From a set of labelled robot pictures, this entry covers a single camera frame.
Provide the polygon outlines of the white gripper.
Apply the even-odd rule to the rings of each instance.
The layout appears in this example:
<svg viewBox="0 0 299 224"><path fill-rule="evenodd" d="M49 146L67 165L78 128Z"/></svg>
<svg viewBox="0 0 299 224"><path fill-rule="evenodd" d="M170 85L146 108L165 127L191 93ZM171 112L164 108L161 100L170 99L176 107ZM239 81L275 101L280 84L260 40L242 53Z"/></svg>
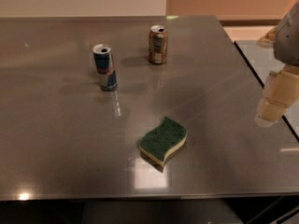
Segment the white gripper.
<svg viewBox="0 0 299 224"><path fill-rule="evenodd" d="M279 22L273 47L275 58L286 65L271 71L264 83L254 119L263 128L276 124L299 99L299 1Z"/></svg>

